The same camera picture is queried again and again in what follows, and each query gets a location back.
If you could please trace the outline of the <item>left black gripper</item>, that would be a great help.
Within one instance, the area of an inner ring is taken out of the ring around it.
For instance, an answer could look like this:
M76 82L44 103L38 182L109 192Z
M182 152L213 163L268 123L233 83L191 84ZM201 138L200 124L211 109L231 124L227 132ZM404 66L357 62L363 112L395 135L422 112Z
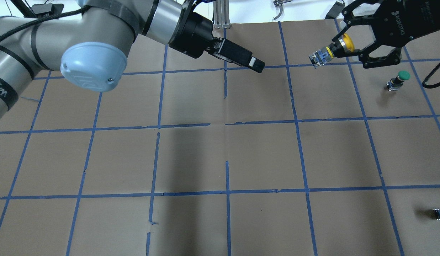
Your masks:
M181 19L169 47L192 58L199 58L207 52L218 59L261 74L266 63L229 39L213 36L212 21L195 13L195 6L196 4L182 4Z

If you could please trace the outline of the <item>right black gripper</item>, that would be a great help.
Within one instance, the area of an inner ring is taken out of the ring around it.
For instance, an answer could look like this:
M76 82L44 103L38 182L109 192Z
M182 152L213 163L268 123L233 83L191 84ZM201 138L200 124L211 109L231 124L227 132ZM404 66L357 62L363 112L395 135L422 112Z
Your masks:
M373 14L353 15L363 4L379 6ZM359 61L365 69L400 64L402 47L440 30L440 0L356 0L342 13L340 32L332 43L346 34L354 45L395 47L382 57L370 57L370 51L360 50Z

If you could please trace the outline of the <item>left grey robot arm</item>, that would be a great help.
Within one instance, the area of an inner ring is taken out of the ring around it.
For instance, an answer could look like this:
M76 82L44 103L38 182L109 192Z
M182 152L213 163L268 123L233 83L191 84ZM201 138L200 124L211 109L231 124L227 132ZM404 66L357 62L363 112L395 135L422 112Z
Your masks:
M119 83L139 35L192 58L204 52L261 73L262 60L213 36L195 1L79 0L79 9L39 19L0 16L0 119L40 71L60 71L74 85L108 92Z

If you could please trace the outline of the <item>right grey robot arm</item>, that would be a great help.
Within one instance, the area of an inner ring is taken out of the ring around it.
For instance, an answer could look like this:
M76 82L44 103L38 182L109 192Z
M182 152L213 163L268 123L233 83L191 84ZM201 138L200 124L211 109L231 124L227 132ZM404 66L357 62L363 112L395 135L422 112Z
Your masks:
M357 56L366 69L399 64L402 47L440 30L440 0L355 0L342 14L345 27L324 49L330 58ZM374 42L354 49L352 26L369 26Z

